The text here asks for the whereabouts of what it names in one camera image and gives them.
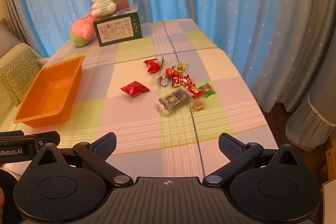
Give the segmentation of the person left hand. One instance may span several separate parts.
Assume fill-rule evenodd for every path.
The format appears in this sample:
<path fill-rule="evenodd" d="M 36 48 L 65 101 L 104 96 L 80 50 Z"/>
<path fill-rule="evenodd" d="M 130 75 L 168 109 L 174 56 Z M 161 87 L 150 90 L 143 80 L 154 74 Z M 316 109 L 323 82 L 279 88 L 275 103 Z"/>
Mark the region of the person left hand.
<path fill-rule="evenodd" d="M 0 188 L 0 220 L 1 221 L 2 221 L 4 203 L 5 203 L 5 195 L 4 195 L 3 190 Z"/>

